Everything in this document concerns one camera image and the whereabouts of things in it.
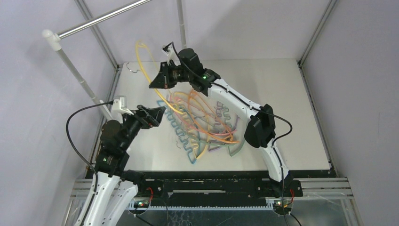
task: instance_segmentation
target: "white wall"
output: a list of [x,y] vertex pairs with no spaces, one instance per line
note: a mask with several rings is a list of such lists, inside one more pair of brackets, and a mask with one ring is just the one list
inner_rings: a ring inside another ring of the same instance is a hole
[[[75,178],[84,170],[65,134],[68,116],[91,105],[75,78],[41,37],[82,22],[73,1],[0,4],[0,225],[60,225]],[[62,45],[101,98],[113,69],[90,30]],[[88,155],[98,110],[71,123],[76,146]]]
[[[132,0],[87,0],[100,15]],[[183,0],[187,45],[203,60],[299,60],[328,0]],[[156,61],[174,41],[181,48],[176,0],[153,0],[100,24],[119,63],[136,61],[143,40]]]
[[367,226],[397,225],[399,1],[340,1],[305,65],[337,168]]

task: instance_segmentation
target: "red wire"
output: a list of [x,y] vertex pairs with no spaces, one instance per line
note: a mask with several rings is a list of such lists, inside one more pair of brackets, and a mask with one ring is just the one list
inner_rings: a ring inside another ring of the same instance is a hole
[[150,188],[150,187],[148,187],[147,190],[151,191],[150,200],[148,201],[151,204],[152,198],[154,197],[154,192],[152,191],[152,188]]

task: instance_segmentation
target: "white table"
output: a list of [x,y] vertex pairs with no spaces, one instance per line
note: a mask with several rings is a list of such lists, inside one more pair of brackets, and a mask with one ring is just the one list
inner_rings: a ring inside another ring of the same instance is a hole
[[[204,67],[221,75],[232,87],[260,105],[269,104],[274,113],[293,125],[293,132],[278,140],[283,159],[290,170],[328,170],[327,155],[314,119],[305,87],[294,59],[261,60],[211,60]],[[143,63],[153,79],[159,62]],[[138,63],[130,63],[133,71]],[[187,84],[177,85],[172,91],[188,91]],[[148,88],[148,81],[138,71],[132,73],[123,66],[115,95],[127,97],[129,109],[137,105],[157,107],[160,98]],[[276,119],[276,134],[288,131],[286,123]],[[130,159],[125,170],[153,171],[243,171],[267,170],[258,149],[245,144],[242,150],[230,157],[227,150],[205,153],[194,165],[184,149],[176,146],[177,136],[170,122],[163,118],[158,128],[141,130],[131,145]]]

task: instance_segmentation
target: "white pipe connector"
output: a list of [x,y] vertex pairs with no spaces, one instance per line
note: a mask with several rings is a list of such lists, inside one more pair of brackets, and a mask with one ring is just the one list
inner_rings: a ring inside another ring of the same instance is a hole
[[41,35],[47,40],[48,44],[54,51],[59,51],[61,49],[61,45],[59,43],[61,39],[57,34],[54,34],[52,31],[45,29],[43,30]]

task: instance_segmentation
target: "metal hook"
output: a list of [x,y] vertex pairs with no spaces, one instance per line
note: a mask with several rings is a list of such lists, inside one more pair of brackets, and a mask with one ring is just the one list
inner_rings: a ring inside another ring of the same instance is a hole
[[127,63],[127,64],[126,64],[126,67],[129,69],[129,71],[130,71],[130,72],[132,72],[132,73],[135,73],[135,74],[136,74],[137,72],[139,72],[139,71],[140,71],[140,70],[138,70],[138,69],[136,70],[136,72],[132,71],[132,70],[129,68],[129,66],[128,66],[128,65],[129,65],[129,63]]

